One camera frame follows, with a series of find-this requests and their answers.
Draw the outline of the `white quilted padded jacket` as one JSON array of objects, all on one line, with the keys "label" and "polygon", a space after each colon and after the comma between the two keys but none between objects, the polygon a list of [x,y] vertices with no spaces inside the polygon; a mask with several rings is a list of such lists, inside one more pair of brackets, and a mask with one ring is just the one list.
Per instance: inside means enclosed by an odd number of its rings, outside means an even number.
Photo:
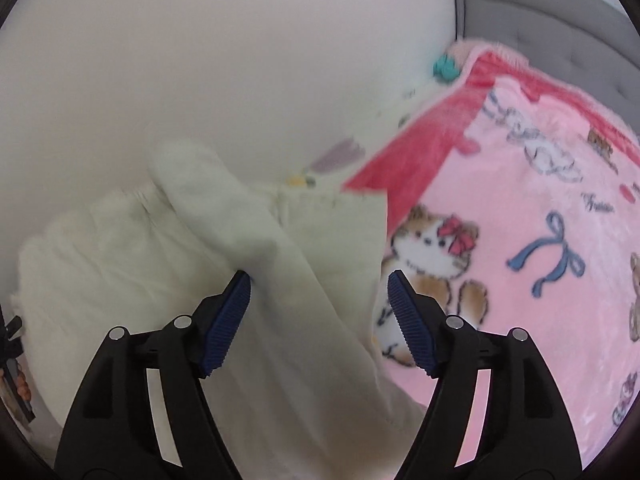
[{"label": "white quilted padded jacket", "polygon": [[66,419],[111,328],[158,330],[243,270],[250,306],[203,385],[242,476],[396,474],[423,408],[372,340],[384,196],[249,188],[191,141],[160,145],[150,173],[143,188],[58,217],[18,254],[12,301],[54,419]]}]

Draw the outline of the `pink cartoon print blanket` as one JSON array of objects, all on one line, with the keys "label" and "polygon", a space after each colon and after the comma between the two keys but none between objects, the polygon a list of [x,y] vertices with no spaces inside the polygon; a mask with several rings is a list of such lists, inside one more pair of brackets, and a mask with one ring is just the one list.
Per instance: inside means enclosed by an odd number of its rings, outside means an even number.
[{"label": "pink cartoon print blanket", "polygon": [[588,93],[501,44],[350,176],[387,198],[382,270],[480,330],[522,326],[592,462],[639,393],[639,150]]}]

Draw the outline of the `grey upholstered headboard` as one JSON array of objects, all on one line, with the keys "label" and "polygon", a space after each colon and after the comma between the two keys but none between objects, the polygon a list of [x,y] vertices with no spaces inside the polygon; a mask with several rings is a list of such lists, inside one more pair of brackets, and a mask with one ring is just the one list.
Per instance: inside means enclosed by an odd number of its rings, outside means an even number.
[{"label": "grey upholstered headboard", "polygon": [[459,39],[504,44],[639,132],[639,34],[602,0],[454,0]]}]

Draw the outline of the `teal small object by wall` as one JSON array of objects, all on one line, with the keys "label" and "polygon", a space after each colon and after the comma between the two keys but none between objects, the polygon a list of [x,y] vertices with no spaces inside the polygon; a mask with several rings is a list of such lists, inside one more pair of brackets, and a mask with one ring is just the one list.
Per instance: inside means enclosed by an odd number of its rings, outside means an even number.
[{"label": "teal small object by wall", "polygon": [[456,60],[448,54],[441,55],[433,65],[433,76],[445,84],[455,81],[460,74]]}]

